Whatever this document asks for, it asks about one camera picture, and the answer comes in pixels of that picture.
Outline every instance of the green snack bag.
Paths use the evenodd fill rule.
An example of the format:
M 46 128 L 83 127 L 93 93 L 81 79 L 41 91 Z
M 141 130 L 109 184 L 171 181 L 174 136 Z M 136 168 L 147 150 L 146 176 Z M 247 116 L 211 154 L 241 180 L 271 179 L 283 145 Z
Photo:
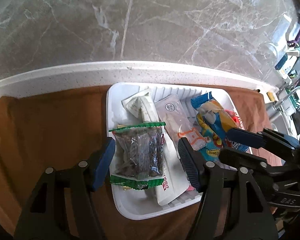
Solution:
M 163 183 L 164 122 L 147 122 L 110 130 L 124 150 L 110 183 L 146 189 Z

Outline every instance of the orange printed logo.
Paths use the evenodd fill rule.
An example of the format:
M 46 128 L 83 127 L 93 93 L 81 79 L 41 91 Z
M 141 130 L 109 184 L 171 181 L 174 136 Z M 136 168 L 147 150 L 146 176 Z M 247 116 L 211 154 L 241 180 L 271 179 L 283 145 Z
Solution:
M 192 128 L 191 130 L 183 133 L 179 132 L 178 137 L 186 137 L 191 145 L 194 145 L 197 140 L 204 140 L 205 142 L 207 142 L 196 128 Z

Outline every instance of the white plastic tray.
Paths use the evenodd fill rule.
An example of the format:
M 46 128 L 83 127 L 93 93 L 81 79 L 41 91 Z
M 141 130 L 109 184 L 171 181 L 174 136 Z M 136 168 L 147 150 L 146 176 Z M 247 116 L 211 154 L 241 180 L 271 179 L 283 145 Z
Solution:
M 117 83 L 107 93 L 107 130 L 116 128 L 118 124 L 131 125 L 140 123 L 140 121 L 123 108 L 121 101 L 147 88 L 152 89 L 154 102 L 170 94 L 177 94 L 191 122 L 195 121 L 197 111 L 191 106 L 190 99 L 209 91 L 212 91 L 212 96 L 223 108 L 238 113 L 229 94 L 222 89 L 151 83 Z M 113 163 L 110 165 L 111 171 L 115 169 Z M 201 194 L 196 191 L 186 191 L 169 204 L 159 206 L 154 188 L 147 190 L 123 190 L 121 186 L 111 186 L 117 210 L 123 216 L 133 220 L 160 216 L 197 203 L 201 199 Z

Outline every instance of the faucet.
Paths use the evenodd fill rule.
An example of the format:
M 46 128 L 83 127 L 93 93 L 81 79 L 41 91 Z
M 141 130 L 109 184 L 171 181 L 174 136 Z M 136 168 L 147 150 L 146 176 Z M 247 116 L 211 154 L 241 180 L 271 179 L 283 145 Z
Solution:
M 290 93 L 288 95 L 286 95 L 283 99 L 280 99 L 278 102 L 274 103 L 273 108 L 275 110 L 279 110 L 280 106 L 282 106 L 282 104 L 297 90 L 300 90 L 300 86 L 299 87 L 295 87 L 294 89 L 292 89 L 290 91 Z

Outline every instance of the purple object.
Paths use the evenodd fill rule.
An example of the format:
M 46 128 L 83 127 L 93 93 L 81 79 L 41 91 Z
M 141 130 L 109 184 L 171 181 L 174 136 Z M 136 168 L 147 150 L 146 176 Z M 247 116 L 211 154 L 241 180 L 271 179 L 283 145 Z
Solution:
M 300 41 L 300 30 L 293 41 L 287 41 L 287 44 L 290 48 L 295 47 L 295 45 Z

